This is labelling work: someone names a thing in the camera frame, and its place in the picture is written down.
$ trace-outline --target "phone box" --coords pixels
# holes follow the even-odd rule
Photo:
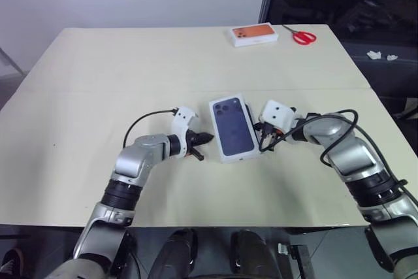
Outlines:
[[[234,27],[229,30],[229,35],[235,47],[275,42],[279,37],[272,25],[268,22]]]
[[[209,107],[223,163],[260,155],[253,124],[240,94],[211,101]]]

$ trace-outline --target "tissue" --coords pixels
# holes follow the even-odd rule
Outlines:
[[[376,60],[376,59],[381,59],[381,52],[373,52],[373,51],[369,51],[366,54],[370,59]]]
[[[386,59],[387,59],[387,61],[393,61],[393,60],[398,59],[398,56],[397,55],[387,55]]]

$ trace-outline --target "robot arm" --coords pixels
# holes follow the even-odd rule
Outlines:
[[[125,147],[104,195],[93,209],[74,249],[74,259],[57,268],[47,278],[100,279],[120,273],[130,242],[126,227],[132,224],[135,207],[153,166],[170,156],[203,156],[194,148],[211,141],[209,133],[195,133],[189,126],[197,115],[180,107],[172,123],[172,135],[139,137]]]
[[[289,142],[322,145],[328,151],[329,165],[346,184],[363,218],[370,223],[366,237],[379,264],[394,272],[395,278],[418,276],[417,208],[400,190],[404,183],[393,176],[386,162],[355,136],[349,120],[340,113],[308,114],[302,118],[292,108],[269,101],[260,121],[262,139],[267,133],[277,138],[269,146],[279,142],[280,134],[288,134]]]

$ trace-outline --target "black cable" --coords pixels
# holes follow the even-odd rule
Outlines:
[[[418,200],[411,194],[411,192],[405,187],[405,181],[404,180],[399,180],[394,173],[392,172],[392,169],[390,168],[389,164],[387,163],[385,157],[383,156],[383,154],[381,153],[379,147],[377,146],[377,144],[373,141],[373,139],[370,137],[370,135],[361,127],[359,127],[357,124],[354,124],[354,121],[350,121],[345,117],[341,117],[341,116],[335,116],[332,114],[324,114],[323,116],[318,116],[318,117],[314,117],[312,119],[306,120],[304,123],[298,125],[296,128],[290,130],[289,132],[287,132],[286,134],[284,134],[283,136],[281,136],[280,138],[278,138],[276,141],[274,141],[273,143],[271,143],[270,145],[268,145],[267,147],[263,148],[261,151],[265,152],[273,147],[275,147],[275,145],[277,145],[277,143],[285,140],[287,137],[289,137],[290,135],[292,135],[293,133],[301,130],[303,127],[305,127],[305,125],[320,120],[320,119],[325,119],[325,118],[334,118],[334,119],[338,119],[338,120],[342,120],[345,121],[347,123],[350,123],[351,126],[354,125],[354,128],[356,130],[358,130],[365,138],[366,140],[370,143],[370,145],[372,145],[374,151],[376,152],[376,154],[379,156],[381,162],[383,163],[383,166],[385,166],[387,172],[389,173],[389,175],[393,178],[393,180],[395,181],[395,183],[398,185],[398,187],[411,199],[411,201],[415,204],[415,206],[418,207]]]
[[[264,152],[263,151],[263,142],[265,141],[265,139],[267,138],[268,134],[271,134],[271,132],[274,131],[274,126],[269,124],[269,123],[265,123],[263,128],[261,129],[261,136],[260,136],[260,141],[259,141],[259,151],[260,152]]]
[[[365,130],[363,130],[361,127],[356,125],[355,127],[365,138],[366,140],[372,145],[374,151],[379,156],[381,162],[385,166],[387,172],[390,176],[392,176],[393,180],[398,184],[398,187],[411,199],[411,201],[415,204],[416,207],[418,207],[418,200],[411,194],[411,192],[405,187],[405,180],[399,180],[394,173],[392,172],[392,169],[390,168],[389,164],[387,163],[385,156],[381,153],[380,149],[378,148],[377,144],[374,142],[374,140],[370,137],[369,134]]]
[[[138,273],[138,279],[141,279],[141,270],[139,268],[139,258],[132,251],[129,251],[129,255],[132,257],[132,259],[134,261],[135,268],[137,269],[137,273]]]
[[[292,135],[293,133],[303,129],[307,124],[312,123],[314,121],[317,120],[321,120],[321,119],[326,119],[326,118],[334,118],[334,119],[339,119],[339,120],[343,120],[345,122],[348,122],[350,124],[352,124],[353,122],[348,120],[345,117],[341,117],[341,116],[335,116],[333,114],[324,114],[322,116],[318,116],[318,117],[314,117],[312,119],[306,120],[304,123],[298,125],[297,127],[295,127],[294,129],[290,130],[289,132],[283,134],[281,137],[279,137],[277,140],[275,140],[274,142],[270,143],[268,146],[264,147],[263,149],[261,149],[261,152],[265,152],[273,147],[275,147],[275,145],[277,145],[278,143],[280,143],[281,141],[285,140],[287,137],[289,137],[290,135]]]
[[[160,110],[160,111],[150,112],[149,114],[145,114],[142,117],[139,117],[137,120],[135,120],[135,122],[132,123],[131,126],[129,127],[128,131],[126,131],[125,137],[123,138],[122,148],[126,147],[126,141],[128,139],[129,132],[131,132],[131,130],[135,126],[135,124],[137,124],[139,121],[141,121],[142,119],[144,119],[146,117],[152,116],[153,114],[164,114],[164,113],[167,113],[167,112],[172,112],[172,113],[175,114],[175,113],[177,113],[177,108],[170,109],[170,110]]]
[[[325,156],[338,144],[340,144],[355,128],[355,126],[357,125],[357,122],[359,121],[359,114],[357,113],[357,111],[353,110],[353,109],[345,109],[345,110],[340,110],[337,111],[337,113],[339,114],[345,114],[346,112],[350,112],[354,115],[353,121],[350,123],[349,128],[347,129],[347,131],[339,138],[337,139],[335,142],[333,142],[330,146],[328,146],[327,149],[325,149],[323,151],[323,153],[321,154],[321,156],[319,157],[319,160],[326,166],[328,167],[332,167],[330,163],[325,161]]]

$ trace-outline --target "white table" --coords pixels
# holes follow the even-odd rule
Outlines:
[[[255,114],[268,99],[303,112],[354,108],[417,191],[415,154],[341,44],[326,26],[295,28],[317,42],[299,46],[282,27],[277,43],[245,48],[229,45],[226,27],[64,30],[0,111],[0,223],[83,226],[135,118],[185,105],[212,131],[209,100],[238,91]],[[130,141],[169,133],[171,119],[140,122]],[[202,162],[154,168],[134,226],[365,224],[318,146],[283,143],[230,165],[214,140],[199,150]]]

